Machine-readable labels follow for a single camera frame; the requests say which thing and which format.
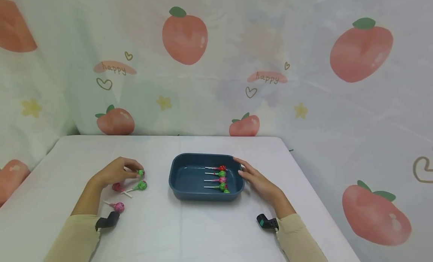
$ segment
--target sleeve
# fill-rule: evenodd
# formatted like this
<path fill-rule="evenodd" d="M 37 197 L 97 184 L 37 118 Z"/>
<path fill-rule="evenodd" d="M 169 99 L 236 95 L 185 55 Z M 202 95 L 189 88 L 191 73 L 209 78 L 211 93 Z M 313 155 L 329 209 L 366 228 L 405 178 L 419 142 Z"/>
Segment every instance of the sleeve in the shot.
<path fill-rule="evenodd" d="M 277 221 L 277 239 L 290 262 L 328 261 L 298 214 Z"/>
<path fill-rule="evenodd" d="M 99 242 L 96 215 L 69 216 L 44 262 L 88 262 Z"/>

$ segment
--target fabric backdrop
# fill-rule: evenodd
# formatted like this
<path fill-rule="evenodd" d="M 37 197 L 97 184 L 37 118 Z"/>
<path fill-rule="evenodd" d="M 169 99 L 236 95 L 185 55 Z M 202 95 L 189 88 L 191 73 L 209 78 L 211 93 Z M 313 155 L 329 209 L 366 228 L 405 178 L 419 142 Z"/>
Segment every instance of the fabric backdrop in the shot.
<path fill-rule="evenodd" d="M 71 119 L 279 136 L 361 261 L 431 261 L 432 0 L 9 1 L 0 165 L 31 169 Z"/>

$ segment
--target peach print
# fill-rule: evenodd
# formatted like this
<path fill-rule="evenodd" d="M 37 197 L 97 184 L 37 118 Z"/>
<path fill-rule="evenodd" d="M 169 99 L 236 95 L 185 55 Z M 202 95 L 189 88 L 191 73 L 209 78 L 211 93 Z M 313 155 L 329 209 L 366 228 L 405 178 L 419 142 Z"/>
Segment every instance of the peach print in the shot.
<path fill-rule="evenodd" d="M 102 73 L 107 70 L 114 71 L 114 73 L 117 74 L 122 73 L 123 75 L 126 75 L 127 73 L 131 75 L 137 74 L 135 69 L 117 61 L 102 61 L 93 68 L 93 71 L 96 73 Z"/>
<path fill-rule="evenodd" d="M 30 174 L 23 162 L 13 159 L 0 170 L 0 207 Z"/>
<path fill-rule="evenodd" d="M 37 48 L 17 5 L 9 0 L 0 0 L 0 47 L 14 52 Z"/>
<path fill-rule="evenodd" d="M 162 42 L 168 54 L 179 63 L 193 65 L 203 56 L 207 46 L 207 28 L 198 17 L 187 15 L 177 6 L 170 9 L 162 28 Z"/>
<path fill-rule="evenodd" d="M 359 82 L 373 74 L 391 52 L 393 37 L 389 30 L 362 18 L 335 42 L 330 63 L 334 73 L 348 83 Z"/>
<path fill-rule="evenodd" d="M 387 191 L 371 191 L 361 180 L 343 193 L 342 205 L 353 232 L 370 242 L 397 246 L 412 233 L 409 219 L 392 203 L 396 196 Z"/>

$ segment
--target finger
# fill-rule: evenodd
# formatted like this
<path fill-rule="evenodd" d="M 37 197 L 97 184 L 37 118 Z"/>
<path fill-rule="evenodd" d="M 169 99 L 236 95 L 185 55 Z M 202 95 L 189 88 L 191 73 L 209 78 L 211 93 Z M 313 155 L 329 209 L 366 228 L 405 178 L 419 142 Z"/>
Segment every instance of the finger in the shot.
<path fill-rule="evenodd" d="M 238 173 L 243 179 L 247 180 L 248 182 L 252 183 L 254 181 L 254 176 L 252 174 L 241 170 L 239 170 Z"/>
<path fill-rule="evenodd" d="M 137 173 L 128 172 L 128 171 L 123 171 L 122 173 L 126 179 L 139 179 L 140 178 L 140 175 Z"/>
<path fill-rule="evenodd" d="M 247 172 L 253 175 L 257 175 L 259 174 L 259 171 L 257 171 L 256 169 L 254 169 L 253 166 L 251 166 L 249 163 L 247 163 L 245 160 L 243 159 L 238 159 L 238 158 L 233 158 L 235 162 L 237 163 L 241 163 L 243 166 L 245 166 L 245 168 L 247 169 Z"/>
<path fill-rule="evenodd" d="M 143 169 L 143 165 L 141 165 L 139 162 L 137 162 L 134 159 L 128 159 L 128 158 L 122 158 L 123 159 L 123 163 L 124 166 L 128 167 L 129 169 L 131 169 L 131 171 L 136 172 L 137 170 Z"/>

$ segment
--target plastic tray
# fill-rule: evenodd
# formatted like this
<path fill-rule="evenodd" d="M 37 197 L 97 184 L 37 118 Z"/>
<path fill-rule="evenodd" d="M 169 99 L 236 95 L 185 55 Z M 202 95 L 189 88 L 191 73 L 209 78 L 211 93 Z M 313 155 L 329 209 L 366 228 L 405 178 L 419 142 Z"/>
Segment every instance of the plastic tray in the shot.
<path fill-rule="evenodd" d="M 203 186 L 218 186 L 219 182 L 204 182 L 205 179 L 218 179 L 218 176 L 205 173 L 218 173 L 217 170 L 204 167 L 226 166 L 227 187 L 225 194 L 218 189 Z M 219 154 L 184 153 L 175 157 L 171 164 L 168 183 L 174 195 L 180 200 L 233 201 L 245 187 L 245 182 L 238 174 L 241 165 L 233 156 Z"/>

